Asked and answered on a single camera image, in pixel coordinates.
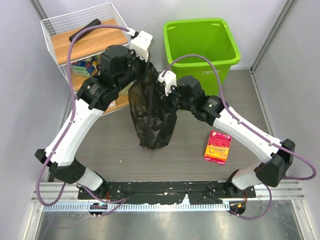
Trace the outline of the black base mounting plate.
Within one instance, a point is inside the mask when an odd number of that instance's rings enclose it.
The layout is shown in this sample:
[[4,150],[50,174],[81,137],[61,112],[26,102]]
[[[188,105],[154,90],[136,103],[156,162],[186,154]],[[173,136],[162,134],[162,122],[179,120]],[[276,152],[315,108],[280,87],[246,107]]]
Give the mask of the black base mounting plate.
[[222,199],[255,198],[253,186],[236,190],[222,181],[131,181],[106,182],[93,194],[102,200],[123,201],[132,205],[181,204],[188,197],[191,205],[217,204]]

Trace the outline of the blue green sponge pack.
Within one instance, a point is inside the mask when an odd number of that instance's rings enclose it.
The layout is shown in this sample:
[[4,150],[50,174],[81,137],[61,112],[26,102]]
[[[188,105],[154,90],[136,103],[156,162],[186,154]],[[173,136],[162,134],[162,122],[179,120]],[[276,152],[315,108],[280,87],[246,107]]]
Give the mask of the blue green sponge pack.
[[90,77],[93,75],[95,70],[97,69],[98,62],[96,60],[91,61],[83,61],[79,60],[71,63],[72,70],[78,74],[85,77]]

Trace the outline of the green plastic trash bin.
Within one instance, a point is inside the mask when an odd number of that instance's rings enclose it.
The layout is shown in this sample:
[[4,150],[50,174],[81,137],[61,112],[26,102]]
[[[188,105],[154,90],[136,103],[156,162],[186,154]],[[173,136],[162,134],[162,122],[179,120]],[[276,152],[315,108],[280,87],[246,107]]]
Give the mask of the green plastic trash bin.
[[241,59],[233,34],[221,18],[202,18],[168,21],[163,26],[167,62],[180,79],[193,76],[203,89],[213,94],[218,89],[216,73],[223,82],[230,68]]

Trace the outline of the aluminium frame rail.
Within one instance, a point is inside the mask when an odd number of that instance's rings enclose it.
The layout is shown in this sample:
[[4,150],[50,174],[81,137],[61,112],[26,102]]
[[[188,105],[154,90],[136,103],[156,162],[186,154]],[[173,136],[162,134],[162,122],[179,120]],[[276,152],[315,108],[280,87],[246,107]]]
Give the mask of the aluminium frame rail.
[[[62,182],[42,182],[39,184],[40,195],[46,203],[53,202],[62,189]],[[78,201],[79,189],[76,184],[66,184],[60,202]]]

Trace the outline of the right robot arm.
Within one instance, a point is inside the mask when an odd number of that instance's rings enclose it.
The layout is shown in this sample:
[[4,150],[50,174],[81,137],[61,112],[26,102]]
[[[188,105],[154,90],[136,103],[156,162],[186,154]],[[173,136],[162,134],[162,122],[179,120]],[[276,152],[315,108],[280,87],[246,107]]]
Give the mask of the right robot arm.
[[200,82],[193,76],[176,80],[176,75],[159,76],[158,82],[164,87],[162,99],[175,110],[189,111],[199,121],[207,123],[231,135],[254,153],[259,163],[245,169],[235,170],[225,182],[226,193],[238,197],[248,187],[265,184],[277,187],[292,165],[295,143],[263,132],[231,106],[224,104],[216,95],[206,95]]

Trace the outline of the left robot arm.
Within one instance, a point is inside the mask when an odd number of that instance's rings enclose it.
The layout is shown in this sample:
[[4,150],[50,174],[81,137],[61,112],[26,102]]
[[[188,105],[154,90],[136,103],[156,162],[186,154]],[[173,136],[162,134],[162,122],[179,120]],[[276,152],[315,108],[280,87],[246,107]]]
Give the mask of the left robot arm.
[[75,155],[90,128],[120,91],[145,72],[149,54],[147,47],[133,45],[112,45],[101,54],[99,71],[77,91],[72,112],[58,135],[48,147],[35,152],[35,157],[56,179],[81,185],[95,199],[105,197],[106,180],[81,164]]

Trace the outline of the pink orange sponge package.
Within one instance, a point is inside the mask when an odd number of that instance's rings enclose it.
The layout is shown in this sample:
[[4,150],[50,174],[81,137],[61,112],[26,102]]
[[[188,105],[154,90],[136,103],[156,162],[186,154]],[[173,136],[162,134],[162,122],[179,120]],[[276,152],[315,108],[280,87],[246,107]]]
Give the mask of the pink orange sponge package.
[[204,151],[204,160],[224,166],[229,155],[232,136],[211,131]]

